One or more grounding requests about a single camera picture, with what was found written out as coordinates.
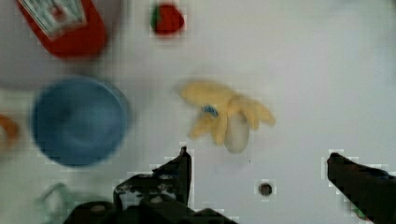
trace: strawberry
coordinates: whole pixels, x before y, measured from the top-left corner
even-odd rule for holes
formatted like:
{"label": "strawberry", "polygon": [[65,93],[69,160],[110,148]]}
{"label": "strawberry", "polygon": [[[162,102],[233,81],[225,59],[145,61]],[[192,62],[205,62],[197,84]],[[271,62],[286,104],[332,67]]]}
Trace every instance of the strawberry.
{"label": "strawberry", "polygon": [[157,35],[171,35],[184,26],[184,19],[172,4],[156,6],[151,18],[151,27]]}

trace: white table surface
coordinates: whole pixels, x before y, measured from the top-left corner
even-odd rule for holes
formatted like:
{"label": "white table surface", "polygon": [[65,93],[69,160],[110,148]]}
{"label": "white table surface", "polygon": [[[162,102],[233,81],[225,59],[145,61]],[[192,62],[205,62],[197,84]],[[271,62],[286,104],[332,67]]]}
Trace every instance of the white table surface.
{"label": "white table surface", "polygon": [[[193,209],[219,209],[240,224],[363,223],[329,186],[325,160],[330,150],[343,149],[359,163],[396,171],[393,3],[186,0],[178,3],[187,30],[161,41],[149,31],[153,2],[127,3],[120,30],[91,68],[111,79],[133,108],[134,122],[114,157],[87,169],[49,161],[25,122],[37,91],[1,92],[0,109],[24,135],[0,160],[0,223],[33,223],[32,200],[57,182],[111,200],[122,180],[171,160],[185,143],[193,156]],[[187,133],[199,109],[177,90],[192,78],[211,78],[260,100],[276,126],[251,132],[239,155],[215,146],[209,135],[191,141]],[[276,189],[269,198],[256,190],[266,179]]]}

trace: red bottle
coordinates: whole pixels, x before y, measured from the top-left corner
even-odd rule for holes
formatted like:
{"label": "red bottle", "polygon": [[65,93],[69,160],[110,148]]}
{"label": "red bottle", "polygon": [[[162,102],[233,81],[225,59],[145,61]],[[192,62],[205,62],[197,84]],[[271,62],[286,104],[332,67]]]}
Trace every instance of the red bottle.
{"label": "red bottle", "polygon": [[61,59],[97,55],[106,30],[92,0],[16,0],[44,48]]}

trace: small dark hole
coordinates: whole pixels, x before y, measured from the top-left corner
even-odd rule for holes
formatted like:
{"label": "small dark hole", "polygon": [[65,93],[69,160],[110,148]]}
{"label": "small dark hole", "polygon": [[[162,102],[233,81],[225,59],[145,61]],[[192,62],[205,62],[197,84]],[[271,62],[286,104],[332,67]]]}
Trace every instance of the small dark hole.
{"label": "small dark hole", "polygon": [[271,185],[265,183],[259,186],[259,193],[263,196],[269,196],[272,194],[272,187]]}

